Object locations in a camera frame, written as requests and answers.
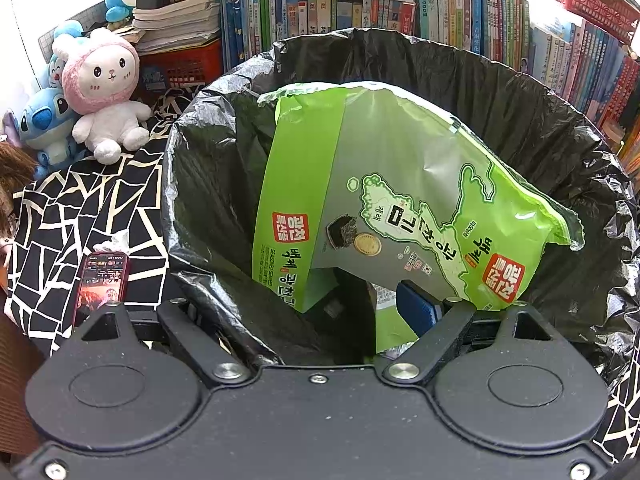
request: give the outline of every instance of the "phone screen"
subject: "phone screen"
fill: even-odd
[[[78,309],[91,313],[107,301],[122,299],[127,257],[124,253],[89,254],[78,294]]]

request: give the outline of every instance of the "smartphone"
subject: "smartphone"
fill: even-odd
[[[85,257],[76,296],[73,326],[80,325],[108,301],[122,301],[129,276],[125,253],[92,253]]]

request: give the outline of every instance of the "gold coin graphic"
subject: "gold coin graphic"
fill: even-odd
[[[375,256],[382,250],[380,238],[370,233],[360,233],[353,241],[353,245],[359,253],[365,256]]]

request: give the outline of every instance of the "red label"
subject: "red label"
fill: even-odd
[[[524,266],[501,254],[492,254],[484,270],[482,281],[507,303],[516,299],[520,282],[524,277]]]
[[[280,243],[294,244],[309,240],[309,222],[306,214],[288,215],[273,212],[273,239]]]

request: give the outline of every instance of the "red phone case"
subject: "red phone case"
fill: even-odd
[[[80,284],[78,285],[78,291],[76,292],[76,302],[74,304],[74,315],[71,322],[72,326],[76,325],[76,313],[78,312],[78,307],[80,305],[80,299],[81,299],[81,293],[82,293],[82,281],[84,280],[84,272],[86,270],[87,260],[89,259],[90,256],[94,256],[95,254],[122,254],[124,256],[124,268],[120,273],[121,285],[120,285],[120,291],[118,293],[118,301],[122,301],[127,292],[127,279],[129,277],[130,260],[126,253],[123,253],[122,251],[109,251],[105,253],[88,254],[87,256],[84,257],[84,260],[82,261],[82,270],[80,272]]]

